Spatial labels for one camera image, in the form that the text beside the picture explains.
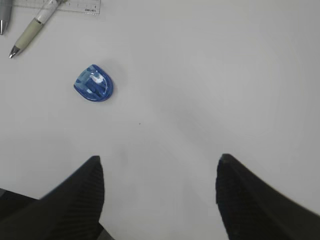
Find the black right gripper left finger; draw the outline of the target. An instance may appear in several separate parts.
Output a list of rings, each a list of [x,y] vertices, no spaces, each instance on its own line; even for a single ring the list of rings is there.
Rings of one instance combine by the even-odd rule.
[[[72,175],[40,199],[0,190],[2,240],[96,240],[105,201],[99,156],[90,157]]]

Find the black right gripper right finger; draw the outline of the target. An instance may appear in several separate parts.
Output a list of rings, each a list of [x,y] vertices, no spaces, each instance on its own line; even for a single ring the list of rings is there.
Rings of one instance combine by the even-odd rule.
[[[231,154],[217,165],[215,200],[230,240],[318,240],[320,216],[272,188]]]

